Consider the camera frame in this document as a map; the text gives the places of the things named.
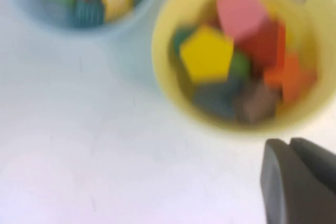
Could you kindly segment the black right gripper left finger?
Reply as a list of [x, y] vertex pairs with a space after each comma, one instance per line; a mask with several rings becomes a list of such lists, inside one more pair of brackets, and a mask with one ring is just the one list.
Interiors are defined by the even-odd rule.
[[323, 223], [322, 184], [280, 139], [265, 143], [260, 185], [267, 223]]

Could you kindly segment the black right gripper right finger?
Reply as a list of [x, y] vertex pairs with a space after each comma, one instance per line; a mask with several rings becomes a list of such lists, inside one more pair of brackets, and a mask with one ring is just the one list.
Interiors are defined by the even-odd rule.
[[335, 153], [305, 138], [295, 137], [290, 146], [304, 163], [315, 184], [308, 190], [316, 216], [313, 223], [335, 223]]

